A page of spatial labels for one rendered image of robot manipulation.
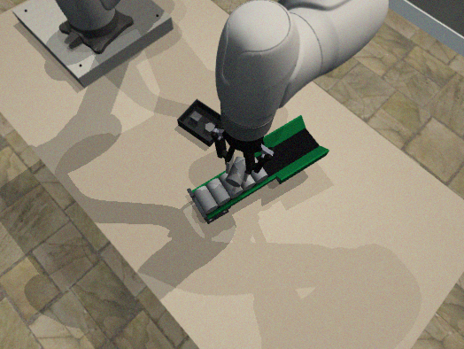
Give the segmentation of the black open tray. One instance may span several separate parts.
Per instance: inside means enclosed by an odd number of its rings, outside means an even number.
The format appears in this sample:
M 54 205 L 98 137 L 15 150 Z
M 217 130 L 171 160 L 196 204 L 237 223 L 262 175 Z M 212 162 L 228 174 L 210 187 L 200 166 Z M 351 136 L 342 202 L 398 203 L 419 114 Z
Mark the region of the black open tray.
M 193 112 L 197 112 L 203 116 L 203 120 L 197 125 L 190 120 L 190 115 Z M 180 116 L 179 118 L 179 126 L 185 129 L 187 132 L 192 134 L 201 142 L 205 143 L 209 147 L 214 143 L 211 134 L 209 135 L 205 132 L 205 124 L 212 123 L 215 126 L 219 125 L 221 129 L 224 129 L 221 120 L 220 114 L 215 112 L 212 108 L 205 105 L 198 99 L 194 101 L 194 103 Z

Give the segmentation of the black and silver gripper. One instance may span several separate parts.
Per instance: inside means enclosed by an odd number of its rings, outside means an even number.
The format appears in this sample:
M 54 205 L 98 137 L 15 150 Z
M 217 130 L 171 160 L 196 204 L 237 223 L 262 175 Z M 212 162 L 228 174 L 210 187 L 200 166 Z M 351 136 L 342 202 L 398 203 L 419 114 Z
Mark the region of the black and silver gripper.
M 211 137 L 214 140 L 215 148 L 217 151 L 217 156 L 219 158 L 225 159 L 226 165 L 226 174 L 229 173 L 230 168 L 233 165 L 234 161 L 234 152 L 235 150 L 241 151 L 244 153 L 246 169 L 244 172 L 244 181 L 247 181 L 248 176 L 251 174 L 251 171 L 254 170 L 256 174 L 259 173 L 264 164 L 271 160 L 275 152 L 274 147 L 267 148 L 264 146 L 263 137 L 254 141 L 240 141 L 230 136 L 225 129 L 221 129 L 219 125 L 216 125 L 211 133 Z M 226 141 L 228 142 L 229 149 L 226 151 Z M 250 151 L 251 150 L 251 151 Z M 255 163 L 255 152 L 261 151 L 260 161 Z M 247 176 L 248 175 L 248 176 Z

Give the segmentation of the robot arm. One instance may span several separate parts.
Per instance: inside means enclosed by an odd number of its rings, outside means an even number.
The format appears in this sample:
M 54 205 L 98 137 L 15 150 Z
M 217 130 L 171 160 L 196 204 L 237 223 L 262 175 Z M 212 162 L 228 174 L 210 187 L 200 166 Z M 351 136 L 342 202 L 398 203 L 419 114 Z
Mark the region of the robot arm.
M 70 50 L 83 43 L 102 54 L 134 24 L 115 9 L 120 0 L 55 1 L 68 19 L 59 29 Z M 245 142 L 263 137 L 275 111 L 373 39 L 388 7 L 389 0 L 251 0 L 235 8 L 215 66 L 225 131 Z

